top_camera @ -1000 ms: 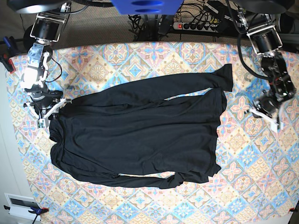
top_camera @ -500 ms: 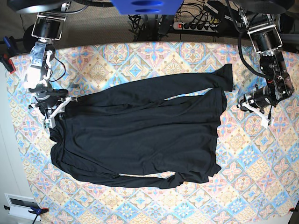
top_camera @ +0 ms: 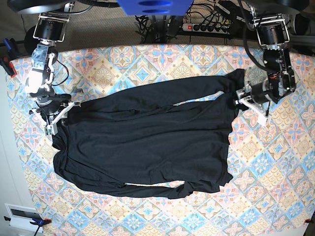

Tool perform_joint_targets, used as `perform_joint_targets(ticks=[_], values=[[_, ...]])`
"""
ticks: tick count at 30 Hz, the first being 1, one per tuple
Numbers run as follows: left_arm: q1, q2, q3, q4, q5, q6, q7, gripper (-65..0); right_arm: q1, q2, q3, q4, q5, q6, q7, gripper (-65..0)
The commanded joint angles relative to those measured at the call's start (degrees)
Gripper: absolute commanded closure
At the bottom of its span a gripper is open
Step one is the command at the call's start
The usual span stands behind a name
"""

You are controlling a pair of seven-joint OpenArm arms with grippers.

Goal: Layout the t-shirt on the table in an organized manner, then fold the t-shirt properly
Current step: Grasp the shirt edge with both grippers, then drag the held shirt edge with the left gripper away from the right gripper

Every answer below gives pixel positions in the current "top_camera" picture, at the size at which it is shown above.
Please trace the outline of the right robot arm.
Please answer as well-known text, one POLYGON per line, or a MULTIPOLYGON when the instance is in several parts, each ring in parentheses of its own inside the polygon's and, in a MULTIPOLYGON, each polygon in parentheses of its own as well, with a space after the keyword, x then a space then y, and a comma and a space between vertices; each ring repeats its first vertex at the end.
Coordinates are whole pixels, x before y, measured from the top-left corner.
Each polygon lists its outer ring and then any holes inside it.
POLYGON ((40 13, 33 33, 38 44, 31 55, 32 68, 26 79, 25 92, 36 102, 36 112, 47 124, 51 124, 71 100, 70 95, 55 93, 53 64, 58 60, 55 45, 64 40, 73 6, 72 2, 63 3, 58 10, 40 13))

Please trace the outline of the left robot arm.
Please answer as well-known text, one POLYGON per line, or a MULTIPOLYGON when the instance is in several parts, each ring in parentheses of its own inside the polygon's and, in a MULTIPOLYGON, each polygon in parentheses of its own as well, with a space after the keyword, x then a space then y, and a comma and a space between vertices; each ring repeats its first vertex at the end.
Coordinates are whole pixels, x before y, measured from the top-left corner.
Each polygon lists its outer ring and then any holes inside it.
POLYGON ((278 103, 282 98, 296 90, 294 72, 291 66, 289 49, 290 41, 284 15, 268 11, 257 11, 249 6, 252 14, 250 21, 241 1, 238 1, 245 25, 243 27, 244 49, 252 62, 261 70, 267 72, 267 80, 256 85, 250 82, 237 91, 234 100, 236 107, 246 110, 253 106, 263 109, 264 103, 278 103), (247 32, 255 31, 258 42, 263 50, 263 64, 250 53, 247 43, 247 32))

